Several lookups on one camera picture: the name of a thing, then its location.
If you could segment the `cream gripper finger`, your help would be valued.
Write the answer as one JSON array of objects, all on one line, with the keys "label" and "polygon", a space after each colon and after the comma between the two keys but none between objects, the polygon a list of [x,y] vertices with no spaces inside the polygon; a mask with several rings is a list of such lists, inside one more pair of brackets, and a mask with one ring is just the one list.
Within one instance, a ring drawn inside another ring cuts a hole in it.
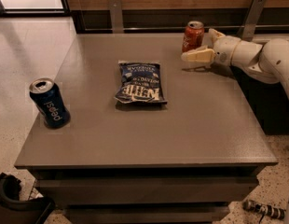
[{"label": "cream gripper finger", "polygon": [[215,41],[218,40],[219,38],[222,38],[222,37],[225,37],[225,36],[226,36],[225,34],[219,32],[219,31],[217,31],[217,30],[215,30],[215,29],[213,29],[213,28],[210,28],[209,31],[208,31],[208,33],[209,33],[209,37],[211,38],[211,40],[212,40],[213,42],[215,42]]},{"label": "cream gripper finger", "polygon": [[207,46],[201,46],[197,49],[191,49],[181,55],[181,59],[191,63],[212,63],[215,57],[213,49]]}]

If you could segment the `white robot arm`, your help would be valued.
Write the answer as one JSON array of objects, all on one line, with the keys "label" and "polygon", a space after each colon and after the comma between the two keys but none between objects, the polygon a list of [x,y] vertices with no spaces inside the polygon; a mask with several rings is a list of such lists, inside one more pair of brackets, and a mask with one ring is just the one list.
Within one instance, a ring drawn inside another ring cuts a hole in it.
[{"label": "white robot arm", "polygon": [[213,46],[183,52],[181,58],[191,63],[235,66],[247,76],[267,84],[281,83],[289,100],[289,41],[269,40],[265,45],[209,30]]}]

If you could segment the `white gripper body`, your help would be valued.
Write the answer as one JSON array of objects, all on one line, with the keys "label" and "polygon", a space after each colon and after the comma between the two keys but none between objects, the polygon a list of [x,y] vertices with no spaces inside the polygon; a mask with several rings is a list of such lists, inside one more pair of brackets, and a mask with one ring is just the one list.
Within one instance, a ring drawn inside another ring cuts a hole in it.
[{"label": "white gripper body", "polygon": [[240,42],[241,40],[234,36],[218,38],[213,43],[213,50],[215,53],[214,62],[224,66],[230,66],[234,50]]}]

